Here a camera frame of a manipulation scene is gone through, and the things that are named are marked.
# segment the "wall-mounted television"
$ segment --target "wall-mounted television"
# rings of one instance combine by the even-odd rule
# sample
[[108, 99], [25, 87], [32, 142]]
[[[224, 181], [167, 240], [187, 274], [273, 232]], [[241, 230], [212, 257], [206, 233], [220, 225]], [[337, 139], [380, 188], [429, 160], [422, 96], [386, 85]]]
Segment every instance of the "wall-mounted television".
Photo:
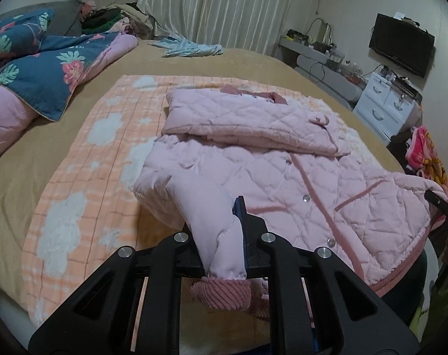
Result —
[[424, 78], [434, 53], [434, 36], [409, 22], [378, 14], [369, 47]]

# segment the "silver bolt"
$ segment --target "silver bolt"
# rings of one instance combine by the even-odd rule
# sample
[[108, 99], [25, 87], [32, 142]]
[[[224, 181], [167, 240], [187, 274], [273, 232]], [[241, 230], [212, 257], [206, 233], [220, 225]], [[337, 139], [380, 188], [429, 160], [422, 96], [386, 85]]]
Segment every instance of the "silver bolt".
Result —
[[273, 243], [277, 238], [275, 237], [275, 235], [273, 233], [270, 232], [265, 232], [261, 237], [260, 237], [265, 243]]
[[117, 253], [120, 257], [129, 257], [132, 255], [132, 248], [130, 247], [121, 247]]
[[316, 253], [322, 257], [323, 259], [327, 259], [328, 257], [331, 257], [332, 252], [329, 248], [326, 247], [319, 247]]
[[188, 234], [185, 232], [178, 232], [175, 236], [174, 239], [176, 242], [178, 243], [184, 243], [185, 241], [188, 240]]

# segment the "white striped curtain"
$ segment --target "white striped curtain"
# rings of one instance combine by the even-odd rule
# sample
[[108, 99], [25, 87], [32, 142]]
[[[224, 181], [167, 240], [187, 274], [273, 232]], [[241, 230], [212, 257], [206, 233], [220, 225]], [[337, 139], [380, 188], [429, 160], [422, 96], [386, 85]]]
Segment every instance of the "white striped curtain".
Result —
[[138, 0], [166, 31], [273, 55], [291, 0]]

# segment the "mattress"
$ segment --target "mattress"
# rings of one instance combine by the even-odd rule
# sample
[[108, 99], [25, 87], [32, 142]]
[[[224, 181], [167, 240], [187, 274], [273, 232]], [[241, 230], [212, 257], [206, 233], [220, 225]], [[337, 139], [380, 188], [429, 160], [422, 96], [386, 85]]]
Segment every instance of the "mattress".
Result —
[[0, 288], [22, 306], [21, 250], [40, 196], [66, 156], [94, 104], [122, 75], [196, 75], [236, 77], [299, 91], [323, 99], [340, 113], [380, 164], [401, 171], [393, 156], [348, 110], [308, 79], [268, 56], [226, 49], [221, 56], [162, 58], [163, 49], [141, 41], [139, 46], [76, 89], [62, 120], [39, 118], [0, 159]]

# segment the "blue floral pillow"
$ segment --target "blue floral pillow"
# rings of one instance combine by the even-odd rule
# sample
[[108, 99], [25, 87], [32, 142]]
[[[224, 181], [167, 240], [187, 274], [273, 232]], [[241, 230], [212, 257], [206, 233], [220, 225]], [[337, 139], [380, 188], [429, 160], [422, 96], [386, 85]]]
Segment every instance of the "blue floral pillow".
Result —
[[0, 21], [0, 60], [36, 54], [52, 17], [45, 9]]

